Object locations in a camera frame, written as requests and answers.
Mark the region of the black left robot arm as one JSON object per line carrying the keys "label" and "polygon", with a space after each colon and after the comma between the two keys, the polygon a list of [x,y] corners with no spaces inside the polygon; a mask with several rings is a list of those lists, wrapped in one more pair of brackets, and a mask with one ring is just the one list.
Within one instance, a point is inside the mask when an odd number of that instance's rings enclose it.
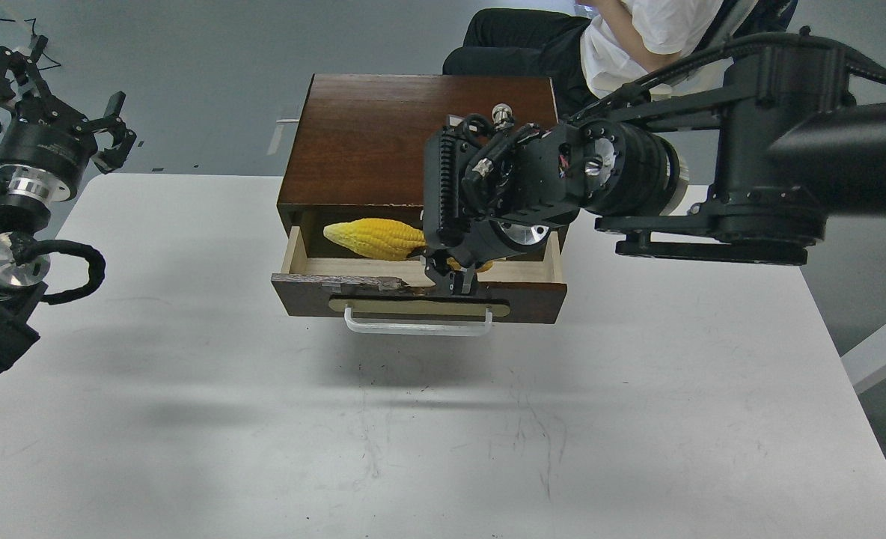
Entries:
{"label": "black left robot arm", "polygon": [[0,375],[39,341],[27,323],[38,304],[80,300],[103,283],[106,260],[93,246],[35,235],[51,204],[77,197],[88,164],[117,171],[136,141],[123,92],[95,119],[53,95],[38,67],[47,42],[36,34],[29,52],[0,46],[0,109],[11,115],[0,141]]}

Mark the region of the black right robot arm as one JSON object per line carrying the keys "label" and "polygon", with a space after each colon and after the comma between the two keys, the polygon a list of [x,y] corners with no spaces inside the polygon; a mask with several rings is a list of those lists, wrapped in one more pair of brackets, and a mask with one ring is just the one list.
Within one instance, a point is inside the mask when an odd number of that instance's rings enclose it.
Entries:
{"label": "black right robot arm", "polygon": [[807,33],[728,40],[553,127],[442,127],[423,194],[420,256],[445,296],[581,210],[624,236],[619,255],[804,265],[829,217],[886,217],[886,68]]}

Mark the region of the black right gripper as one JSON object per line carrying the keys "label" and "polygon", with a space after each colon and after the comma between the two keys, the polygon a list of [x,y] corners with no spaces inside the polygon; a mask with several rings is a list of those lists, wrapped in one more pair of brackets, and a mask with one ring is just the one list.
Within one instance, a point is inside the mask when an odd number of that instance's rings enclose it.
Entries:
{"label": "black right gripper", "polygon": [[423,146],[423,232],[417,249],[436,296],[477,293],[477,270],[538,249],[589,201],[590,140],[576,127],[501,125],[477,114]]}

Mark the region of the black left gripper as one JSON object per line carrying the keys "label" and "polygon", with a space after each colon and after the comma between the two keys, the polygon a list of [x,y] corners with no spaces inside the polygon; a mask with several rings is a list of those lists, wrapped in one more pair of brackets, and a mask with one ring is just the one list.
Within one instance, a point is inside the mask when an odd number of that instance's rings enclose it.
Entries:
{"label": "black left gripper", "polygon": [[[102,174],[123,167],[136,133],[121,118],[122,91],[110,96],[102,118],[88,121],[89,133],[49,125],[49,86],[38,69],[47,44],[46,35],[33,34],[28,54],[0,46],[0,109],[12,118],[0,144],[0,194],[53,204],[79,195],[90,159]],[[110,134],[110,147],[97,151],[98,133]]]}

